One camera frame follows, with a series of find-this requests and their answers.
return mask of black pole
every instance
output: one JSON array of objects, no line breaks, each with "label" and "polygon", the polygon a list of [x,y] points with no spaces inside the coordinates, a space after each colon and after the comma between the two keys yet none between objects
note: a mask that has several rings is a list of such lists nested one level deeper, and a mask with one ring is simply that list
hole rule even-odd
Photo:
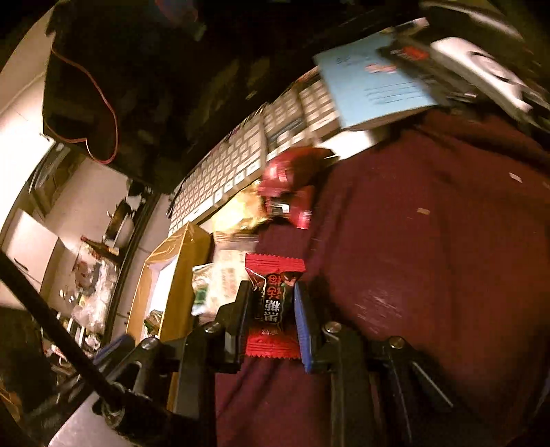
[{"label": "black pole", "polygon": [[46,302],[23,273],[0,250],[0,280],[12,291],[59,347],[67,360],[112,410],[122,406],[122,392],[111,385],[56,319]]}]

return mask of dark red cloth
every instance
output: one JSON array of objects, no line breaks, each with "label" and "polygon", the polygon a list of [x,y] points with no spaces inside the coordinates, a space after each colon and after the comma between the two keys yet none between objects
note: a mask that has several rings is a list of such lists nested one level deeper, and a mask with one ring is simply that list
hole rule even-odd
[{"label": "dark red cloth", "polygon": [[[543,154],[499,118],[431,111],[333,166],[310,228],[273,223],[258,252],[303,258],[335,319],[435,358],[504,442],[548,372],[550,180],[495,151]],[[249,358],[218,375],[219,445],[328,446],[329,391],[298,361]]]}]

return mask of blue booklet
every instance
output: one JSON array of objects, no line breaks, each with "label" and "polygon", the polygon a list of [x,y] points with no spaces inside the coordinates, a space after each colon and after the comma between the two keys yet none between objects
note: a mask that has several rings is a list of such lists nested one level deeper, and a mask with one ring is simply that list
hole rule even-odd
[{"label": "blue booklet", "polygon": [[378,32],[315,56],[342,128],[369,130],[436,104],[418,81],[377,53],[392,42],[391,34]]}]

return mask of metal bolt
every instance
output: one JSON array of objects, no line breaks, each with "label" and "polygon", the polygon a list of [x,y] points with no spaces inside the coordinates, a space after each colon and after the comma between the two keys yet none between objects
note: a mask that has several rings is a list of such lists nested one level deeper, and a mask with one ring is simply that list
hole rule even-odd
[{"label": "metal bolt", "polygon": [[329,334],[337,334],[342,330],[342,325],[336,321],[329,321],[324,325],[324,329]]},{"label": "metal bolt", "polygon": [[155,346],[157,346],[157,343],[159,343],[157,338],[149,337],[141,342],[141,347],[148,351],[149,349],[153,349]]},{"label": "metal bolt", "polygon": [[405,340],[401,337],[390,337],[389,345],[394,349],[403,349],[405,347]]},{"label": "metal bolt", "polygon": [[205,324],[205,332],[207,334],[215,334],[222,328],[222,325],[217,321]]}]

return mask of open box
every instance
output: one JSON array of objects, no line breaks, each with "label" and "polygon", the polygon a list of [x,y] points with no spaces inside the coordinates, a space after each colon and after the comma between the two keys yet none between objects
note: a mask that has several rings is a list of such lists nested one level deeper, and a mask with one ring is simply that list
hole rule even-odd
[{"label": "open box", "polygon": [[146,337],[143,320],[153,309],[163,312],[158,335],[161,341],[180,339],[190,332],[195,297],[192,269],[206,263],[210,245],[211,236],[206,231],[186,223],[145,260],[126,327],[136,343]]}]

